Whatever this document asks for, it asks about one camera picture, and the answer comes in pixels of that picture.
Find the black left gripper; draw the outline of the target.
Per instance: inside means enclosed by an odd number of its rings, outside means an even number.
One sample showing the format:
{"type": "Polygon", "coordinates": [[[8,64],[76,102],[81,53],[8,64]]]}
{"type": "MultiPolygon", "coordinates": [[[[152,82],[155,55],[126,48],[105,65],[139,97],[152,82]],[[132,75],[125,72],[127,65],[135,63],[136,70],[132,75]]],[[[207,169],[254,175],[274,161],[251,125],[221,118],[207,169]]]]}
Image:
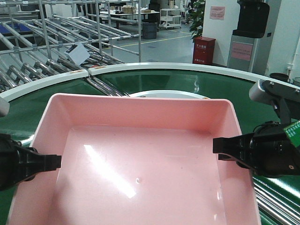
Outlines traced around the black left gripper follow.
{"type": "Polygon", "coordinates": [[[62,156],[43,155],[35,148],[17,148],[10,135],[0,134],[0,190],[11,188],[19,181],[32,180],[36,174],[61,168],[62,156]]]}

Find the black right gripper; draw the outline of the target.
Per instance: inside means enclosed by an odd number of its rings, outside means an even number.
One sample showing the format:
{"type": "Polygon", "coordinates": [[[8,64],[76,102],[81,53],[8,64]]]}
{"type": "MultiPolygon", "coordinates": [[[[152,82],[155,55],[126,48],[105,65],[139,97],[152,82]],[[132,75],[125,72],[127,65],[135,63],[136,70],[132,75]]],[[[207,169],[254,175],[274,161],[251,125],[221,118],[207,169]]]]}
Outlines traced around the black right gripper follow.
{"type": "Polygon", "coordinates": [[[258,176],[299,176],[300,150],[286,136],[285,126],[268,121],[255,127],[253,134],[214,138],[213,153],[218,160],[235,161],[258,176]]]}

